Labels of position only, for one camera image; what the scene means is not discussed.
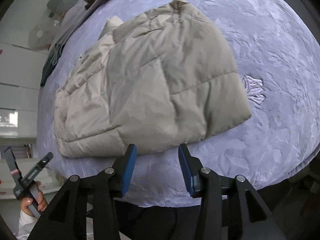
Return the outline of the person's left hand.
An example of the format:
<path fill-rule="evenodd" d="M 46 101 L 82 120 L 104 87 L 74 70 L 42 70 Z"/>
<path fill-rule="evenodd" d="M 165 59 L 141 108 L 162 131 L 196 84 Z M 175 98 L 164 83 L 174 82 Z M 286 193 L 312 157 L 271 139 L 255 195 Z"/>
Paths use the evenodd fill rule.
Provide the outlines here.
<path fill-rule="evenodd" d="M 34 186 L 37 186 L 37 193 L 35 193 L 35 187 L 33 187 L 32 193 L 34 195 L 25 196 L 21 200 L 21 210 L 26 215 L 37 218 L 47 208 L 48 203 L 43 192 L 40 190 L 41 182 L 36 181 Z"/>

